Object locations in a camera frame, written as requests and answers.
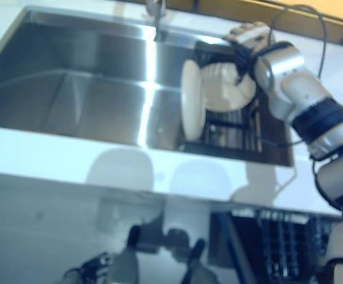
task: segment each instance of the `black cable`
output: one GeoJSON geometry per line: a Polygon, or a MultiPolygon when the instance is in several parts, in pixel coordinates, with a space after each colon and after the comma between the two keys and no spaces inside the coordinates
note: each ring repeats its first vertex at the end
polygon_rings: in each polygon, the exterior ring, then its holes
{"type": "Polygon", "coordinates": [[[288,147],[293,147],[295,145],[298,145],[302,142],[304,142],[303,140],[298,140],[298,141],[294,141],[294,142],[290,142],[290,143],[277,143],[277,142],[274,142],[274,141],[271,141],[269,139],[266,139],[264,137],[261,137],[259,135],[257,135],[257,133],[255,132],[255,130],[253,129],[253,126],[251,125],[250,121],[254,115],[254,112],[257,111],[257,109],[253,109],[252,111],[249,111],[249,130],[250,130],[250,133],[259,141],[271,146],[271,147],[275,147],[275,148],[288,148],[288,147]]]}
{"type": "Polygon", "coordinates": [[[268,34],[267,43],[268,43],[268,45],[270,45],[270,43],[271,43],[271,35],[273,33],[273,30],[275,30],[275,23],[278,20],[278,18],[280,17],[280,15],[285,13],[286,11],[288,11],[290,9],[298,10],[298,11],[302,11],[302,12],[308,12],[308,13],[311,13],[311,14],[315,14],[319,18],[319,21],[320,21],[322,29],[323,29],[323,39],[322,39],[322,41],[323,41],[323,50],[322,50],[320,67],[319,67],[319,72],[318,72],[318,78],[321,79],[321,75],[322,75],[323,67],[324,67],[324,62],[325,62],[326,45],[327,45],[327,42],[328,42],[328,32],[326,30],[326,25],[325,25],[325,22],[324,22],[323,15],[319,11],[317,11],[316,9],[314,9],[313,7],[308,6],[308,5],[302,5],[302,4],[291,5],[291,6],[286,5],[282,10],[278,11],[273,16],[273,18],[271,20],[270,32],[268,34]]]}

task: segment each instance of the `faucet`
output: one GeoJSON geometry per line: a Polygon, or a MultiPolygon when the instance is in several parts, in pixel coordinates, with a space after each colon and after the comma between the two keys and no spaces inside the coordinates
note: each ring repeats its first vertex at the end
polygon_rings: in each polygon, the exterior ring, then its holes
{"type": "Polygon", "coordinates": [[[161,18],[166,14],[166,0],[146,0],[146,9],[149,15],[154,17],[154,41],[159,41],[162,38],[159,23],[161,21],[161,18]]]}

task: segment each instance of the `dish rack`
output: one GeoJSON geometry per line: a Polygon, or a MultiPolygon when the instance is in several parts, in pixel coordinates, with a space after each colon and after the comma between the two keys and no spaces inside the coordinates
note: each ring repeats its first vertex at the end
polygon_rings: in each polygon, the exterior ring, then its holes
{"type": "Polygon", "coordinates": [[[337,220],[272,209],[260,210],[257,218],[270,283],[311,283],[337,220]]]}
{"type": "MultiPolygon", "coordinates": [[[[200,68],[212,63],[234,62],[234,47],[198,42],[194,60],[200,68]]],[[[180,130],[179,149],[232,159],[292,166],[291,149],[278,148],[262,142],[289,142],[284,122],[275,119],[268,110],[268,98],[259,88],[255,98],[243,109],[225,113],[206,112],[203,133],[197,141],[187,141],[180,130]]]]}

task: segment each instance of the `dishwasher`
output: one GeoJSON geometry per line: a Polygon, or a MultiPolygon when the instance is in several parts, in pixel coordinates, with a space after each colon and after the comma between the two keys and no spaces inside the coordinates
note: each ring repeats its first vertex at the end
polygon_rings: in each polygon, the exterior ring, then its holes
{"type": "Polygon", "coordinates": [[[339,219],[0,175],[0,283],[327,284],[339,219]]]}

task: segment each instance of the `white plate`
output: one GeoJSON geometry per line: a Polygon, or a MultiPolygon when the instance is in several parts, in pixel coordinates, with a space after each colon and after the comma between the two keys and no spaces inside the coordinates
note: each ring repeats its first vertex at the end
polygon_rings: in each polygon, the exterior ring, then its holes
{"type": "Polygon", "coordinates": [[[237,68],[233,63],[213,63],[201,70],[202,91],[208,110],[236,111],[251,102],[255,96],[255,82],[246,74],[236,86],[237,77],[237,68]]]}
{"type": "Polygon", "coordinates": [[[198,64],[186,60],[181,78],[182,126],[187,140],[196,140],[206,122],[206,105],[201,93],[201,76],[198,64]]]}

